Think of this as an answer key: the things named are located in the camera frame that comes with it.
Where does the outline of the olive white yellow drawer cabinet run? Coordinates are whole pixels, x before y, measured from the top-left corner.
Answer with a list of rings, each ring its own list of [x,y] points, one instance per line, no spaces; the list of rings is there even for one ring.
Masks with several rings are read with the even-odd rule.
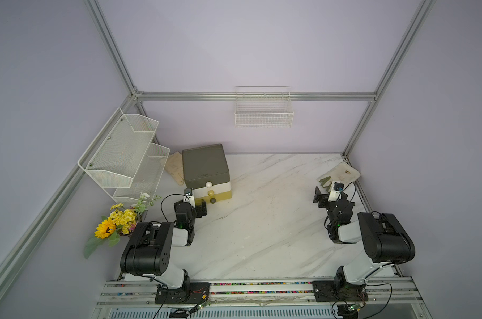
[[[186,187],[198,189],[206,182],[214,184],[230,182],[230,170],[222,144],[213,144],[182,151],[184,181]],[[220,197],[216,202],[231,199],[232,195]],[[195,204],[201,200],[210,203],[211,198],[194,198]]]

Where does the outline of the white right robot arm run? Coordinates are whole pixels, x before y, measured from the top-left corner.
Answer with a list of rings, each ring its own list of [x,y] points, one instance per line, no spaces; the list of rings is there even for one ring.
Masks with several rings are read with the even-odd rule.
[[[416,248],[395,215],[360,212],[354,214],[355,202],[344,192],[343,183],[323,193],[315,188],[313,203],[327,211],[324,226],[329,239],[336,244],[362,243],[364,251],[351,263],[339,267],[332,283],[336,295],[358,293],[371,276],[384,267],[411,261]]]

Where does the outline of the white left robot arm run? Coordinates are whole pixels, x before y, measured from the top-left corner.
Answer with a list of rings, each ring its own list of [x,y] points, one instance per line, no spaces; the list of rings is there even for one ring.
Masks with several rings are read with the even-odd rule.
[[[207,215],[206,202],[183,200],[174,204],[175,222],[141,222],[135,227],[121,256],[125,274],[152,279],[170,291],[190,292],[188,273],[170,261],[173,247],[189,247],[194,241],[195,221]]]

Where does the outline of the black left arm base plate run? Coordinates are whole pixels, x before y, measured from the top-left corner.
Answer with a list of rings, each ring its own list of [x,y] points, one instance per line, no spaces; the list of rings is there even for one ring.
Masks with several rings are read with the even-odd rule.
[[[181,288],[159,287],[155,304],[199,304],[208,300],[210,283],[185,283]]]

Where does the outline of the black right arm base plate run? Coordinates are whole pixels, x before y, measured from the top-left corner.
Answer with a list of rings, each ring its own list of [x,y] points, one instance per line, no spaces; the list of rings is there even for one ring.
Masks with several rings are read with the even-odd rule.
[[[368,295],[365,286],[346,283],[340,285],[333,280],[316,280],[312,282],[315,300],[318,303],[367,302]]]

